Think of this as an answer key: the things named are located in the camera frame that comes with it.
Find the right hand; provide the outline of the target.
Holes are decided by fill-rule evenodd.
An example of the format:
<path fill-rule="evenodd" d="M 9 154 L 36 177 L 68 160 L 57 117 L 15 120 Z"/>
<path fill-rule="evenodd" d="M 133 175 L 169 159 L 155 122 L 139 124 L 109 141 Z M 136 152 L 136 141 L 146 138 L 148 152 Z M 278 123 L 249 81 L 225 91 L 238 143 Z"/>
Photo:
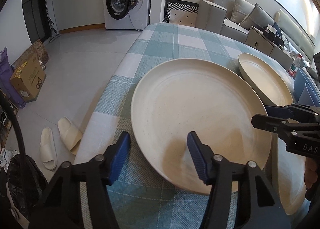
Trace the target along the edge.
<path fill-rule="evenodd" d="M 317 163 L 315 160 L 306 158 L 305 160 L 305 172 L 304 172 L 304 183 L 307 189 L 310 189 L 313 184 L 317 181 Z"/>

